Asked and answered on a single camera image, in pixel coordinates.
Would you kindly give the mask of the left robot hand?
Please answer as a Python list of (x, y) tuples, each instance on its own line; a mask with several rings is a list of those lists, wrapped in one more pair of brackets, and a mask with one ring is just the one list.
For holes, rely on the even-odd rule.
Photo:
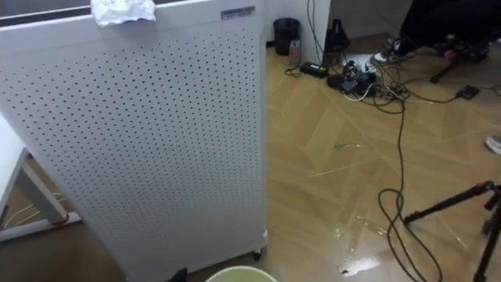
[(169, 278), (166, 282), (186, 282), (188, 275), (188, 269), (183, 268), (177, 271), (171, 278)]

